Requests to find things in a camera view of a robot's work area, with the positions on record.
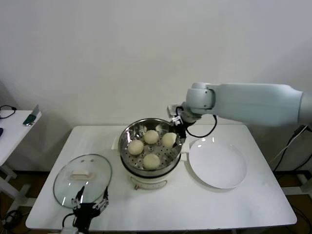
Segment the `cooking pot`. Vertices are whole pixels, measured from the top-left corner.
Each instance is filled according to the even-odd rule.
[[[144,141],[144,134],[148,130],[155,130],[159,134],[156,144],[149,145]],[[124,167],[132,174],[142,178],[157,178],[172,171],[180,161],[182,146],[177,144],[173,148],[166,148],[162,145],[161,139],[168,132],[175,132],[173,126],[158,118],[146,118],[130,124],[119,138],[118,148],[121,161]],[[128,152],[129,143],[133,140],[141,140],[144,143],[144,150],[141,154],[134,156]],[[160,159],[160,165],[153,170],[143,167],[143,158],[147,154],[155,154]]]

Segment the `floor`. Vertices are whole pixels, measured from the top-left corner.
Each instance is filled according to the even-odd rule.
[[[10,184],[12,184],[18,190],[22,187],[23,184],[28,183],[31,184],[31,190],[28,192],[28,197],[37,197],[41,188],[44,185],[45,180],[48,177],[48,173],[18,173],[17,179],[10,180]],[[285,175],[280,180],[279,183],[282,187],[287,186],[298,186],[300,185],[299,180],[293,175]],[[290,204],[299,208],[312,222],[312,201],[310,200],[309,196],[307,195],[294,195],[294,196],[287,196]],[[9,198],[4,193],[0,194],[0,212],[1,217],[3,217],[10,207],[12,203],[12,199]],[[30,212],[31,208],[21,207],[20,211],[22,214],[26,214]],[[25,221],[27,219],[27,215],[25,215],[22,219],[22,222],[12,231],[14,234],[22,234],[28,229],[25,226]],[[286,227],[274,227],[269,228],[263,232],[263,234],[307,234],[309,231],[308,224],[304,221],[303,218],[298,217],[298,222],[296,225],[292,225],[289,227],[288,230]],[[30,230],[29,234],[47,234],[50,231],[38,231],[38,230]],[[174,234],[185,234],[185,232],[173,232]],[[188,234],[231,234],[231,231],[198,231],[198,232],[188,232]],[[238,234],[243,234],[244,230],[238,230]]]

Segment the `glass lid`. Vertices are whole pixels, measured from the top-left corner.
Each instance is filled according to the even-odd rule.
[[[82,155],[64,166],[54,181],[53,193],[58,203],[72,208],[72,198],[76,198],[84,186],[80,202],[94,202],[100,198],[112,177],[109,161],[96,154]]]

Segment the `cable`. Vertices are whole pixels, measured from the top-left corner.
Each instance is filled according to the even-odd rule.
[[[279,178],[277,178],[277,181],[279,181],[280,180],[280,178],[282,178],[284,175],[281,175]]]
[[[197,137],[197,138],[204,138],[204,137],[207,137],[209,136],[213,131],[214,129],[216,128],[216,125],[218,124],[218,120],[216,118],[215,115],[213,115],[214,117],[214,126],[213,128],[210,130],[210,132],[208,132],[206,135],[203,135],[203,136],[196,136],[196,135],[193,135],[192,133],[190,133],[190,131],[186,128],[186,132],[190,135],[190,136],[193,136],[193,137]]]
[[[76,216],[73,218],[73,226],[74,226],[74,224],[75,224],[75,222],[76,222]]]
[[[295,135],[295,136],[289,141],[289,143],[287,144],[287,146],[286,146],[285,148],[283,148],[283,149],[270,161],[269,164],[271,164],[284,150],[286,150],[286,149],[293,143],[293,141],[294,141],[298,136],[300,136],[300,134],[303,133],[304,130],[306,130],[307,127],[308,127],[308,126],[306,125],[297,135]]]
[[[292,171],[298,170],[300,167],[303,167],[304,165],[306,165],[310,161],[311,158],[312,158],[312,154],[308,157],[308,159],[304,163],[302,163],[300,166],[296,167]]]
[[[25,232],[22,233],[15,233],[12,231],[13,228],[17,227],[20,224],[20,221],[22,219],[23,216],[27,215],[29,213],[26,214],[21,214],[20,211],[18,210],[13,210],[8,212],[3,219],[1,219],[1,225],[3,227],[2,231],[6,231],[6,233],[10,233],[10,234],[27,234],[29,233],[31,230],[28,229]]]
[[[300,217],[302,217],[305,221],[306,221],[306,223],[308,224],[308,226],[309,226],[309,232],[308,232],[308,234],[311,234],[311,232],[312,232],[312,224],[311,224],[311,222],[309,221],[309,218],[300,210],[300,209],[298,209],[297,207],[295,207],[295,206],[293,206],[293,205],[291,205],[292,206],[292,208],[294,209],[294,212],[295,212],[295,214],[296,215],[299,215]],[[292,234],[296,234],[295,232],[293,232],[289,227],[286,227],[287,228],[287,230],[289,231],[289,232],[291,232]]]
[[[177,112],[178,109],[184,110],[182,106],[177,106],[177,107],[175,108],[175,113],[176,113],[177,116],[179,115],[178,112]],[[188,127],[185,128],[186,132],[187,132],[190,136],[196,137],[196,138],[204,138],[204,137],[209,136],[209,135],[215,130],[215,128],[216,128],[216,126],[217,126],[217,124],[218,124],[218,120],[217,120],[216,115],[213,115],[213,117],[214,117],[214,126],[213,126],[213,128],[210,130],[210,132],[208,132],[206,135],[203,135],[203,136],[196,136],[196,135],[190,133],[190,131],[188,130]]]
[[[64,217],[64,219],[63,219],[63,221],[62,221],[62,227],[64,227],[64,225],[65,225],[65,220],[66,220],[69,216],[72,216],[72,215],[74,215],[74,213],[67,214],[67,215]]]
[[[287,145],[290,144],[291,140],[292,140],[294,137],[295,137],[295,135],[293,135],[293,136],[288,140]],[[287,151],[287,148],[283,151],[282,157],[279,159],[279,162],[278,162],[278,164],[276,165],[276,167],[274,168],[273,172],[275,172],[276,169],[278,168],[278,166],[281,164],[281,162],[282,162],[282,160],[283,160],[283,158],[284,158],[284,155],[285,155],[285,152],[286,152],[286,151]]]
[[[0,117],[0,119],[3,119],[3,118],[9,118],[10,116],[12,116],[12,115],[14,115],[14,113],[16,112],[16,107],[14,107],[14,106],[10,106],[10,105],[3,105],[3,106],[0,106],[0,110],[1,110],[1,108],[2,107],[11,107],[11,109],[12,109],[12,111],[13,111],[13,113],[12,114],[10,114],[10,115],[8,115],[8,116],[6,116],[6,117]]]

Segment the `white plate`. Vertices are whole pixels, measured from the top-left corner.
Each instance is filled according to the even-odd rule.
[[[235,188],[247,174],[242,153],[216,137],[196,141],[190,149],[189,160],[195,174],[216,188]]]

